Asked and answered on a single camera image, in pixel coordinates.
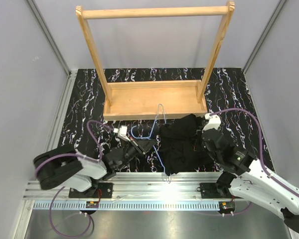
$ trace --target wooden stand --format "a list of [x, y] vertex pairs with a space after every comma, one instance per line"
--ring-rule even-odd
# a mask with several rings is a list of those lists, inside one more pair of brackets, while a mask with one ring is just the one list
[[[105, 120], [152, 120], [157, 115], [158, 104], [163, 104], [166, 117], [181, 118], [188, 114], [202, 116], [207, 113], [204, 92], [224, 40], [235, 4], [226, 6], [174, 7], [83, 10], [76, 7], [76, 15], [100, 78], [106, 99]], [[103, 66], [89, 27], [88, 19], [212, 16], [222, 15], [215, 42], [202, 80], [107, 83]]]

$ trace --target marble pattern surface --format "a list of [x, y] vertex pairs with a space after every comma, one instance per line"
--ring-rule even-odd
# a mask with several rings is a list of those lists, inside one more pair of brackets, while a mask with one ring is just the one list
[[[134, 81], [164, 81], [164, 80], [193, 80], [202, 79], [204, 68], [160, 68], [160, 69], [106, 69], [108, 82], [134, 82]], [[240, 68], [214, 68], [205, 91], [206, 104], [209, 112], [238, 107], [250, 111], [254, 115], [255, 109]], [[105, 95], [95, 69], [80, 69], [78, 71], [67, 114], [64, 120], [59, 146], [66, 143], [74, 145], [80, 152], [98, 158], [96, 143], [89, 135], [86, 123], [90, 119], [105, 122], [103, 119]], [[237, 146], [242, 146], [258, 155], [258, 130], [253, 120], [240, 112], [228, 112], [221, 115], [220, 131], [233, 140]], [[153, 124], [152, 120], [110, 121], [108, 125], [118, 127], [127, 125], [138, 126], [136, 136], [148, 136]], [[92, 128], [94, 135], [101, 144], [103, 153], [110, 148], [121, 146], [120, 141], [112, 134], [98, 125]], [[273, 165], [263, 139], [264, 160], [266, 165], [273, 169]], [[132, 160], [122, 169], [122, 172], [162, 172], [163, 168], [157, 154], [151, 151], [146, 158], [140, 157]], [[194, 171], [221, 171], [217, 164], [206, 165]]]

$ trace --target black garment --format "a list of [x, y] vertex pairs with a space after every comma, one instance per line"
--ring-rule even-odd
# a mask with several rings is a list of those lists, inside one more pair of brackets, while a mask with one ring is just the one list
[[195, 168], [213, 162], [201, 146], [200, 135], [196, 134], [200, 125], [201, 118], [191, 114], [159, 128], [159, 152], [167, 175], [192, 172]]

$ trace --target wooden board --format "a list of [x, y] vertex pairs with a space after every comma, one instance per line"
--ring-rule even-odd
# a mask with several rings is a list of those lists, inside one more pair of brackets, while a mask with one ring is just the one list
[[139, 82], [139, 84], [109, 83], [112, 89], [112, 106], [109, 106], [106, 100], [104, 119], [152, 120], [157, 115], [158, 104], [164, 105], [168, 119], [181, 118], [188, 114], [203, 116], [207, 113], [205, 100], [200, 103], [196, 100], [199, 82], [193, 80], [177, 83], [175, 81]]

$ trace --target gray wall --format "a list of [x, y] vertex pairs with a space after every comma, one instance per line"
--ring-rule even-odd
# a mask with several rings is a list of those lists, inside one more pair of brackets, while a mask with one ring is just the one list
[[287, 2], [246, 80], [277, 172], [299, 187], [299, 0]]
[[65, 81], [25, 1], [0, 1], [0, 239], [14, 229]]
[[[227, 0], [35, 0], [70, 69], [95, 68], [75, 15], [85, 9], [225, 5]], [[217, 67], [243, 67], [278, 0], [235, 0]], [[104, 68], [206, 67], [221, 16], [90, 20]]]

